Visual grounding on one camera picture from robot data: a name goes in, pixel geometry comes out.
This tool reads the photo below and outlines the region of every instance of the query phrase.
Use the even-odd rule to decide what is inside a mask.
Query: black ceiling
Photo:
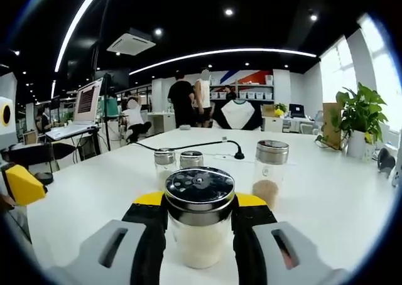
[[[6,41],[0,63],[9,65],[17,75],[21,104],[33,101],[30,90],[38,101],[48,100],[53,80],[57,80],[55,95],[65,95],[63,90],[86,83],[91,75],[90,47],[99,33],[104,8],[104,0],[96,0],[81,19],[55,75],[65,33],[84,0],[34,0],[28,6],[29,14],[22,14],[28,1],[14,0],[5,19],[8,27],[0,29],[0,37]],[[232,8],[234,15],[225,16],[225,8]],[[309,10],[319,16],[315,23]],[[356,18],[362,12],[359,0],[111,0],[98,66],[135,70],[177,56],[240,47],[287,48],[321,55],[341,35],[356,29]],[[130,27],[151,35],[155,28],[162,28],[163,36],[154,36],[156,46],[137,56],[107,52],[106,48]],[[15,56],[8,49],[21,54]],[[79,67],[67,80],[72,62],[78,62]],[[178,69],[195,73],[208,64],[213,65],[212,70],[272,69],[287,64],[291,72],[304,73],[317,62],[317,58],[297,55],[230,53],[169,63],[137,73],[130,81],[131,85],[146,84],[153,75],[171,77]]]

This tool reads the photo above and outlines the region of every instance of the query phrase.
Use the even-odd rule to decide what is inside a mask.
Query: potted plant
[[[348,92],[338,92],[337,103],[342,108],[342,115],[332,114],[332,125],[349,138],[347,154],[355,158],[370,157],[377,140],[383,140],[379,123],[388,121],[381,112],[380,105],[386,105],[381,96],[360,82],[357,93],[351,89]]]
[[[275,104],[275,116],[276,117],[283,116],[287,110],[288,109],[284,103]]]

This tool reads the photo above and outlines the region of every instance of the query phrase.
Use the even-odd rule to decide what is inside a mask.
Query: window
[[[322,99],[336,102],[335,96],[343,87],[357,90],[352,55],[345,37],[342,37],[321,56]]]
[[[370,51],[377,91],[387,105],[383,112],[391,130],[399,132],[402,127],[402,90],[394,61],[373,20],[365,15],[359,20],[364,40]]]

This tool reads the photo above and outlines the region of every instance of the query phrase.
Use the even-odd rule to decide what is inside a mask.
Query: laptop
[[[46,135],[54,141],[59,141],[66,137],[83,134],[88,129],[97,127],[95,119],[102,81],[103,78],[100,78],[81,87],[77,92],[73,122],[67,127],[52,128],[51,131],[46,132]]]

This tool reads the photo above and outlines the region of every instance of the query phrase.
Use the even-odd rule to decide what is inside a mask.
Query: bottle
[[[219,262],[231,229],[233,178],[215,168],[180,169],[167,179],[165,196],[183,263],[204,269]]]
[[[264,200],[272,210],[285,175],[289,145],[263,140],[257,143],[254,164],[253,195]]]
[[[161,148],[156,150],[153,155],[158,189],[164,191],[166,179],[177,170],[175,152],[169,148]]]
[[[184,151],[180,154],[180,169],[204,165],[204,157],[199,151]]]

